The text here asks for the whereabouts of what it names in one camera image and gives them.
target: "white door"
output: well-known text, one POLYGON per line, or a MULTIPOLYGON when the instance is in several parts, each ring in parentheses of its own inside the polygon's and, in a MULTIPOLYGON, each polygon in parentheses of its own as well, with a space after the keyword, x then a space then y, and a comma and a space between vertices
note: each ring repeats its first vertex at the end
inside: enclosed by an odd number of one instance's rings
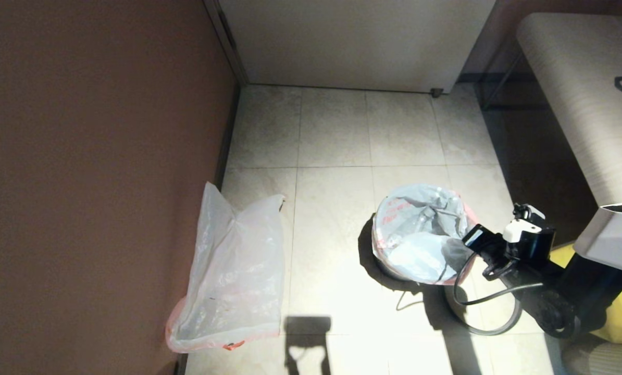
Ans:
POLYGON ((219 0, 249 83, 449 92, 494 0, 219 0))

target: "yellow object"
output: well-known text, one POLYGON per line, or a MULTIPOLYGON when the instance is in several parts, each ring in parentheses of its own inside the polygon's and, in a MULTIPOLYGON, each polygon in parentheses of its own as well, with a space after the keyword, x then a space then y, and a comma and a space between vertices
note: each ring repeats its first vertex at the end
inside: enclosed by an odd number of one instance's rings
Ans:
MULTIPOLYGON (((575 254, 573 245, 566 245, 559 249, 552 250, 550 254, 551 261, 559 266, 565 267, 575 254)), ((603 328, 595 330, 592 334, 598 337, 614 342, 614 344, 622 344, 622 292, 612 302, 607 309, 607 321, 603 328)))

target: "plastic garbage bag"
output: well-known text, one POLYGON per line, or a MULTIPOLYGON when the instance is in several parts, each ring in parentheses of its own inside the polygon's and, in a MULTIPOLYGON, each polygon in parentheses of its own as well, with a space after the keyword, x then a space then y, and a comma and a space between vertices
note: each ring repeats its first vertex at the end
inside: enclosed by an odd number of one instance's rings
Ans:
POLYGON ((279 334, 282 203, 283 195, 274 195, 237 212, 216 186, 206 184, 188 292, 166 325, 170 349, 233 349, 279 334))
POLYGON ((451 190, 423 183, 401 186, 378 206, 373 252, 402 279, 452 284, 471 254, 461 239, 476 222, 451 190))

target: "tile floor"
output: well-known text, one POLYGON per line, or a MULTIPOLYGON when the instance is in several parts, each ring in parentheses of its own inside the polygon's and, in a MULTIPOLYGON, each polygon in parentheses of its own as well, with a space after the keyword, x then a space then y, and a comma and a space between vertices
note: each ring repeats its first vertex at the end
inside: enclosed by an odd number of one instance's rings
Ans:
MULTIPOLYGON (((358 237, 378 203, 404 183, 459 192, 488 228, 511 219, 511 197, 473 87, 432 99, 416 93, 252 85, 242 91, 223 183, 237 208, 283 193, 284 322, 277 339, 236 351, 191 354, 188 375, 554 373, 546 338, 523 315, 504 335, 445 330, 432 299, 396 311, 401 292, 382 287, 359 263, 358 237)), ((468 297, 503 285, 477 263, 468 297)), ((423 301, 404 295, 402 304, 423 301)), ((466 320, 496 328, 513 298, 471 306, 466 320)))

